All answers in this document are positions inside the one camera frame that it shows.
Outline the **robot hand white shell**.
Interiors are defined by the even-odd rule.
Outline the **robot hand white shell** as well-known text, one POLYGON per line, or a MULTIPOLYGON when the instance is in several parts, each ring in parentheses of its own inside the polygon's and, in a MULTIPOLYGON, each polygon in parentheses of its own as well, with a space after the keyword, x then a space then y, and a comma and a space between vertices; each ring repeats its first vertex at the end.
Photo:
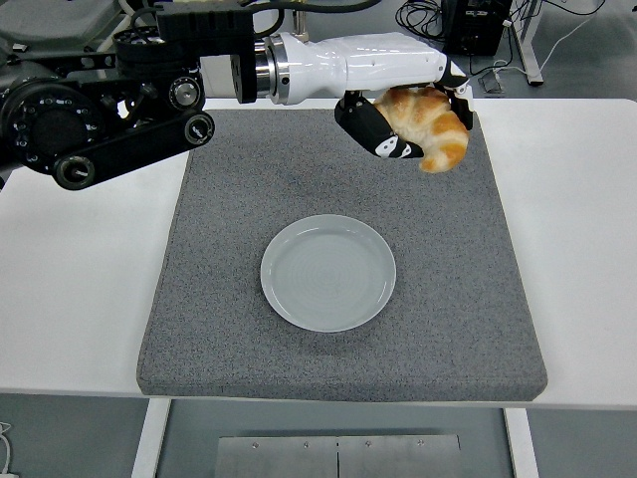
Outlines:
POLYGON ((464 158, 473 94, 445 54, 400 33, 317 43, 284 33, 272 49, 275 103, 295 105, 328 92, 339 99, 336 122, 376 156, 415 158, 429 173, 448 171, 464 158))

